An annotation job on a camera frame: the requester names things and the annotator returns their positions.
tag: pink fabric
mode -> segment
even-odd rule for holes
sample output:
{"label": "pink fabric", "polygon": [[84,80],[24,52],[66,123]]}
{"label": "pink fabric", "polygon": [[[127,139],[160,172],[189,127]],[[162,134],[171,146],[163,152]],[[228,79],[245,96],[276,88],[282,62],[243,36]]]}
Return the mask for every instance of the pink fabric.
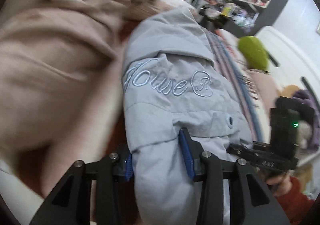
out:
{"label": "pink fabric", "polygon": [[0,159],[52,144],[44,195],[75,160],[95,161],[105,152],[122,108],[118,36],[130,3],[42,5],[0,30]]}
{"label": "pink fabric", "polygon": [[270,108],[275,107],[275,101],[279,97],[276,83],[268,74],[252,70],[249,70],[248,72],[256,85],[266,112],[270,114]]}

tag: purple clothing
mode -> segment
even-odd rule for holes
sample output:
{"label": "purple clothing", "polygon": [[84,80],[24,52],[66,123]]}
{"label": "purple clothing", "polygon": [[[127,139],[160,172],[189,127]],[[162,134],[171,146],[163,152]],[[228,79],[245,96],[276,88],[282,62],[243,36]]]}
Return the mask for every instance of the purple clothing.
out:
{"label": "purple clothing", "polygon": [[292,99],[302,104],[306,104],[315,110],[315,115],[313,118],[312,138],[308,141],[307,146],[308,152],[314,153],[318,151],[320,142],[320,113],[316,106],[315,100],[307,90],[298,90],[297,92],[295,92]]}

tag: black bracket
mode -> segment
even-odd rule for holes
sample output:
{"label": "black bracket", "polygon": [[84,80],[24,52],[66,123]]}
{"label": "black bracket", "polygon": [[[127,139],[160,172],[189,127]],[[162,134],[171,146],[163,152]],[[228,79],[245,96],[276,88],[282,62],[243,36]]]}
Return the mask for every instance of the black bracket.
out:
{"label": "black bracket", "polygon": [[261,169],[267,169],[274,173],[284,173],[288,170],[294,170],[297,166],[298,159],[286,159],[268,151],[269,145],[262,150],[262,144],[254,142],[254,149],[248,149],[245,146],[231,143],[227,153],[234,154],[250,162],[252,166]]}
{"label": "black bracket", "polygon": [[179,132],[188,176],[202,181],[197,225],[223,224],[223,180],[230,189],[230,225],[290,225],[267,185],[245,159],[220,160],[193,141],[187,128]]}
{"label": "black bracket", "polygon": [[44,200],[30,225],[89,225],[91,184],[96,180],[97,225],[121,225],[117,184],[133,176],[127,146],[98,162],[76,161]]}

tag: hand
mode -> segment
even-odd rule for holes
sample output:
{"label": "hand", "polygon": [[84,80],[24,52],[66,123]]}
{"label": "hand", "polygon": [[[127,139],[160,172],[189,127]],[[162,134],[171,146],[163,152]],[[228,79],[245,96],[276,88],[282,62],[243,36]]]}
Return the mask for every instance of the hand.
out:
{"label": "hand", "polygon": [[273,193],[274,197],[280,197],[287,194],[292,188],[292,182],[288,173],[272,177],[266,181],[268,185],[278,184],[277,190]]}

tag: stuffed animal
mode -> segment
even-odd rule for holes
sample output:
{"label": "stuffed animal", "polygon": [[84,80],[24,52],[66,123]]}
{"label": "stuffed animal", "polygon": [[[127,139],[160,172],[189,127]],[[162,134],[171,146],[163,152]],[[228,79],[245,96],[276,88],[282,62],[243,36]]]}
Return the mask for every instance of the stuffed animal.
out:
{"label": "stuffed animal", "polygon": [[[296,85],[286,86],[280,96],[292,98],[295,92],[300,90]],[[298,133],[297,133],[297,144],[301,149],[307,149],[308,141],[312,137],[312,127],[304,120],[298,121]]]}

